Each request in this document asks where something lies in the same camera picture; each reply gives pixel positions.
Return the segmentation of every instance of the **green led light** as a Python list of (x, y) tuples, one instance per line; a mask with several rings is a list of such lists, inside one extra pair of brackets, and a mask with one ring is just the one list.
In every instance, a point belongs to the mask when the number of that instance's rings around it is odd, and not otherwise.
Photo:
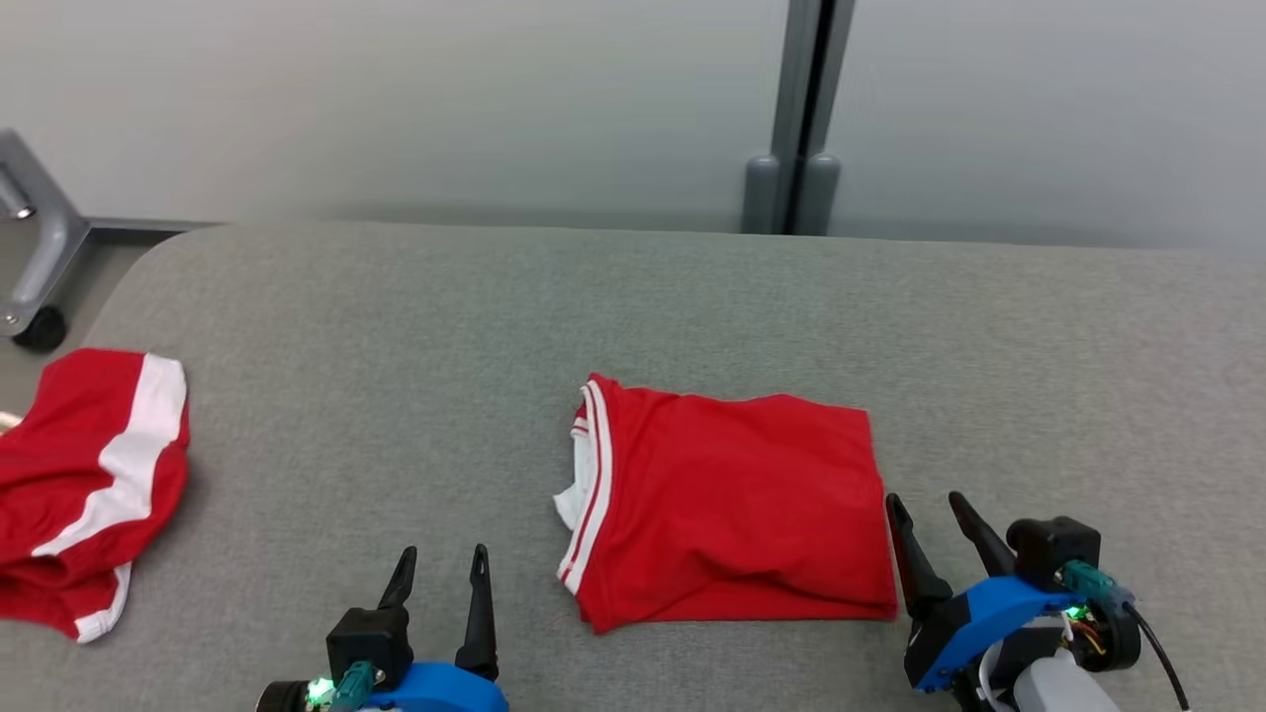
[(322, 704), (329, 702), (329, 694), (334, 692), (334, 680), (316, 678), (308, 683), (308, 702)]

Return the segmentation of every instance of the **white striped trim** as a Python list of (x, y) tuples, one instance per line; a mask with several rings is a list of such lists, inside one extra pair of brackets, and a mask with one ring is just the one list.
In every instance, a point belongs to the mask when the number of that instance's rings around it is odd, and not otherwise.
[(128, 585), (132, 583), (132, 563), (127, 563), (114, 570), (115, 588), (110, 607), (105, 611), (89, 613), (82, 618), (75, 618), (75, 628), (78, 630), (77, 642), (92, 642), (94, 640), (110, 632), (110, 628), (119, 622), (123, 616), (123, 604), (128, 601)]
[(611, 428), (606, 418), (606, 399), (596, 381), (589, 381), (582, 389), (585, 394), (585, 413), (591, 426), (589, 432), (590, 462), (596, 469), (594, 486), (585, 502), (585, 518), (571, 532), (567, 554), (558, 565), (558, 579), (567, 590), (576, 594), (585, 578), (589, 557), (594, 551), (598, 532), (603, 528), (606, 509), (611, 503)]
[(146, 353), (128, 424), (97, 456), (97, 465), (114, 480), (89, 494), (80, 518), (30, 555), (57, 556), (108, 527), (148, 517), (154, 466), (162, 451), (180, 437), (184, 409), (185, 374), (180, 362)]

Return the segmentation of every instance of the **gray table surface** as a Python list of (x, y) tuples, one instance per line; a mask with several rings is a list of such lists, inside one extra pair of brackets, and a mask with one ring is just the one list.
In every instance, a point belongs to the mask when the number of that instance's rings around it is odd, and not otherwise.
[[(568, 426), (596, 370), (871, 413), (880, 471), (955, 587), (944, 503), (1069, 514), (1141, 597), (1200, 709), (1266, 658), (1266, 265), (1182, 252), (481, 229), (223, 227), (153, 250), (89, 345), (184, 361), (191, 481), (103, 640), (0, 622), (6, 709), (252, 709), (419, 547), (419, 659), (461, 644), (491, 552), (517, 709), (953, 709), (908, 623), (655, 623), (595, 637), (555, 569)], [(1176, 708), (1151, 651), (1099, 677)]]

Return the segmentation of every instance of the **red and white garment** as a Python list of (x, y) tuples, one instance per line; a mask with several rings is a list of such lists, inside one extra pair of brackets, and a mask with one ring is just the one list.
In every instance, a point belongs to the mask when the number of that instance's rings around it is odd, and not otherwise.
[(0, 435), (0, 617), (89, 642), (123, 613), (132, 561), (185, 489), (185, 374), (152, 353), (49, 364)]
[(591, 375), (558, 579), (595, 633), (638, 621), (891, 620), (865, 410), (724, 402)]

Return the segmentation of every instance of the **black cable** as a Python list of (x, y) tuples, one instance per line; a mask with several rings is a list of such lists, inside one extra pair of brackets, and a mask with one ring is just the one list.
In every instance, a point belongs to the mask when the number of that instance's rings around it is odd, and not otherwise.
[(1179, 674), (1174, 671), (1174, 664), (1170, 663), (1170, 656), (1166, 655), (1165, 649), (1161, 647), (1161, 641), (1156, 640), (1156, 633), (1152, 632), (1152, 626), (1147, 625), (1147, 621), (1143, 620), (1143, 614), (1134, 608), (1133, 603), (1124, 603), (1122, 604), (1122, 608), (1129, 613), (1131, 618), (1134, 618), (1134, 622), (1138, 623), (1143, 635), (1147, 636), (1147, 642), (1152, 644), (1152, 650), (1156, 651), (1156, 656), (1161, 659), (1161, 665), (1165, 666), (1165, 674), (1170, 677), (1170, 684), (1174, 685), (1174, 696), (1179, 698), (1179, 708), (1181, 708), (1182, 712), (1191, 712), (1191, 706), (1186, 701), (1186, 693), (1182, 692), (1182, 683), (1179, 682)]

